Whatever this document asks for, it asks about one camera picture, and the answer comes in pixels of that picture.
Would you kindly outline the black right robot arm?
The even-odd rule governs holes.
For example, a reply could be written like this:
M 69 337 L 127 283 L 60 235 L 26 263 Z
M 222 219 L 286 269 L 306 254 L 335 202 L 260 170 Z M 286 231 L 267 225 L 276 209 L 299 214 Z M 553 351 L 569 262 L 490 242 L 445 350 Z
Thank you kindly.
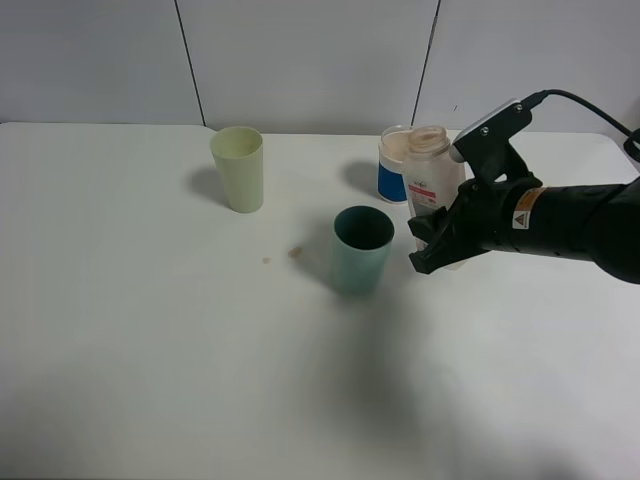
M 639 281 L 639 183 L 545 187 L 534 178 L 463 183 L 451 207 L 409 220 L 424 249 L 410 256 L 431 274 L 489 251 L 595 263 Z

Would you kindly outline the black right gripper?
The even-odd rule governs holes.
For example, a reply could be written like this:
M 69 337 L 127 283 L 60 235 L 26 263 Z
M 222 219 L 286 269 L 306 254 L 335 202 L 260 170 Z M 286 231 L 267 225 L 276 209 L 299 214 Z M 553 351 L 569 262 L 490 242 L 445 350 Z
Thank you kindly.
M 449 209 L 426 209 L 408 221 L 412 235 L 426 245 L 411 253 L 414 270 L 432 274 L 436 270 L 489 251 L 544 255 L 531 230 L 512 227 L 520 198 L 540 189 L 535 177 L 496 182 L 487 186 L 467 181 Z

